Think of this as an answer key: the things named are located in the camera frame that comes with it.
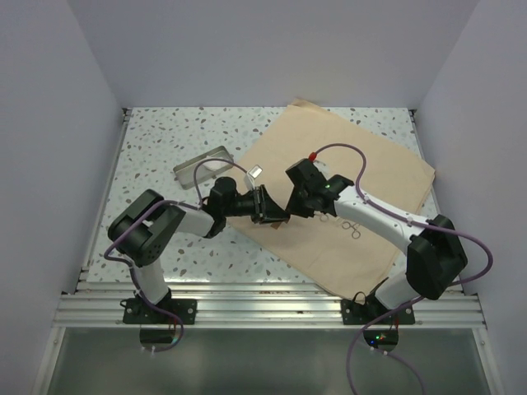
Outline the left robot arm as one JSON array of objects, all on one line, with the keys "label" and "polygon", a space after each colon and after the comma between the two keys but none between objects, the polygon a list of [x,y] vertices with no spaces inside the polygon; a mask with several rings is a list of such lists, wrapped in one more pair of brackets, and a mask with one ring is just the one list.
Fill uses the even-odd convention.
[{"label": "left robot arm", "polygon": [[269,195],[264,185],[239,193],[231,177],[217,179],[202,207],[169,201],[152,189],[143,192],[110,225],[109,250],[128,259],[133,283],[144,300],[142,313],[153,323],[166,321],[170,293],[161,268],[161,255],[176,233],[211,239],[229,217],[247,216],[257,225],[288,221],[290,215]]}]

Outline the white gauze pad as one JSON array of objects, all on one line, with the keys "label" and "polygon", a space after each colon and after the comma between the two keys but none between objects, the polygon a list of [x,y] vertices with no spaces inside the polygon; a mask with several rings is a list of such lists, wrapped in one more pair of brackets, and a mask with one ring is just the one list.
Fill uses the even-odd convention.
[{"label": "white gauze pad", "polygon": [[227,166],[227,163],[221,160],[210,160],[205,162],[203,165],[210,171],[222,171],[223,168]]}]

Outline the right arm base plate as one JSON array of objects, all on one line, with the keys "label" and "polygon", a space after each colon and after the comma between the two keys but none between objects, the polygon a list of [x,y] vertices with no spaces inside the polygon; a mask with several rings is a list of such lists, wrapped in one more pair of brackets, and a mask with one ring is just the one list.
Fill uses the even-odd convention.
[{"label": "right arm base plate", "polygon": [[[372,295],[366,295],[362,291],[357,292],[350,300],[340,300],[340,313],[344,325],[366,325],[379,316],[386,314],[388,311]],[[416,319],[413,309],[409,307],[383,318],[376,325],[393,327],[398,325],[413,325],[415,323]]]}]

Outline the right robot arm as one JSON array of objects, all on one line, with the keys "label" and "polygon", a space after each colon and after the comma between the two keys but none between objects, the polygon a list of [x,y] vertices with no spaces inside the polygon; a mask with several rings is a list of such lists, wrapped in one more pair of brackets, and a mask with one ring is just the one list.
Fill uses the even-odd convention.
[{"label": "right robot arm", "polygon": [[[365,297],[363,313],[385,323],[401,304],[423,297],[437,300],[468,263],[450,219],[413,218],[405,211],[360,193],[357,184],[336,174],[327,179],[314,162],[302,159],[286,170],[293,190],[286,211],[312,217],[317,211],[366,227],[388,240],[406,257],[406,267],[380,282]],[[446,228],[447,233],[413,225],[412,221]]]}]

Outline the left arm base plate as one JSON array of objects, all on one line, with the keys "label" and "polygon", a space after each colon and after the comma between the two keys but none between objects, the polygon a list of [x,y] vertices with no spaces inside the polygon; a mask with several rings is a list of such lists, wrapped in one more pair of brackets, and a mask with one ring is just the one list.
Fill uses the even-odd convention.
[{"label": "left arm base plate", "polygon": [[124,309],[124,324],[154,325],[182,323],[193,325],[198,312],[195,299],[172,299],[165,297],[160,303],[149,306],[140,296],[121,300]]}]

